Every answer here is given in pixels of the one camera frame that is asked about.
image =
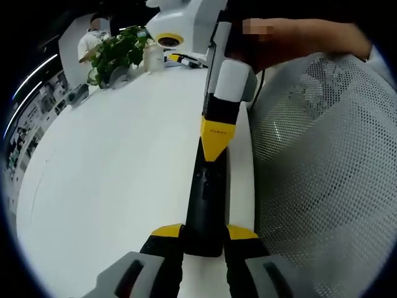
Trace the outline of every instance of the hand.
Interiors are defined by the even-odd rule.
[[[101,45],[102,45],[102,43],[98,43],[94,48],[90,49],[90,50],[85,54],[85,56],[82,57],[82,58],[79,60],[79,63],[83,63],[83,62],[85,62],[85,61],[88,61],[92,56],[94,56],[94,55],[97,53],[98,48],[99,48]]]
[[[345,53],[366,60],[372,44],[354,24],[319,19],[247,19],[243,38],[228,44],[230,58],[257,73],[267,67],[316,52]]]

